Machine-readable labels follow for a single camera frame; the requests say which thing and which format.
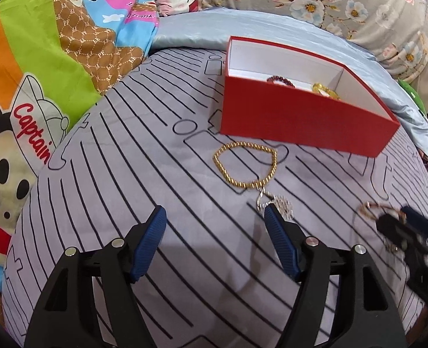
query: dark red beaded bracelet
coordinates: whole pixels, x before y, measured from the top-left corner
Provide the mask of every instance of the dark red beaded bracelet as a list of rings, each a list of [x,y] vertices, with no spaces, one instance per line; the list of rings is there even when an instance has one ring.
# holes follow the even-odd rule
[[[269,77],[269,78],[267,79],[267,82],[270,82],[270,83],[275,83],[275,81],[282,82],[282,83],[284,83],[286,86],[291,86],[292,88],[294,88],[294,87],[295,87],[295,86],[291,83],[291,81],[290,81],[290,80],[287,80],[286,78],[281,77],[281,76],[272,76],[272,77]]]

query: green fabric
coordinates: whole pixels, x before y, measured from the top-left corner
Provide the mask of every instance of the green fabric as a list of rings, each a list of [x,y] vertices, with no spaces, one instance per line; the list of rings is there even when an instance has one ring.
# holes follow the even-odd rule
[[[422,102],[422,99],[420,99],[419,94],[415,91],[415,89],[403,80],[398,80],[398,83],[399,83],[399,86],[401,86],[405,90],[405,92],[409,94],[409,96],[415,102],[419,110],[422,111],[424,115],[426,115],[427,111],[425,109],[425,106]]]
[[[0,20],[20,69],[40,80],[71,129],[100,95],[83,66],[61,48],[53,0],[1,0]]]

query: floral curtain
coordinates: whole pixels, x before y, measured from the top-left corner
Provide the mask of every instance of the floral curtain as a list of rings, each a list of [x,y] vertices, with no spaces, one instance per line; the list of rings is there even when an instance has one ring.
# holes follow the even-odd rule
[[[414,80],[428,62],[428,0],[203,0],[291,16],[371,51],[393,76]]]

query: open box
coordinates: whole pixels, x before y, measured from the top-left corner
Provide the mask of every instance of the open box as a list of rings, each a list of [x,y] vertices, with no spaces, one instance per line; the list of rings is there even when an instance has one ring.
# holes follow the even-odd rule
[[[231,37],[220,132],[376,157],[399,128],[345,65],[299,48]],[[266,82],[278,75],[296,88]],[[312,92],[321,83],[340,101]]]

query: striped fabric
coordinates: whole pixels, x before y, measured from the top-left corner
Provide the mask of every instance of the striped fabric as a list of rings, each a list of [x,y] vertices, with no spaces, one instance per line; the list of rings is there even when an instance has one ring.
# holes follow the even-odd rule
[[[65,248],[101,248],[161,204],[166,233],[133,288],[158,347],[275,346],[298,285],[281,269],[255,208],[257,193],[227,184],[212,161],[235,139],[218,133],[224,59],[224,52],[193,48],[157,52],[109,90],[55,151],[7,257],[4,316],[19,343]],[[404,327],[412,326],[423,302],[406,287],[402,258],[388,253],[375,224],[357,213],[364,201],[377,200],[428,216],[428,175],[403,128],[376,159],[255,141],[278,150],[267,189],[292,202],[305,234],[335,248],[365,245]],[[243,148],[221,159],[243,180],[262,177],[270,161]],[[331,279],[317,343],[331,330],[336,294]],[[103,336],[113,342],[99,279],[95,297]]]

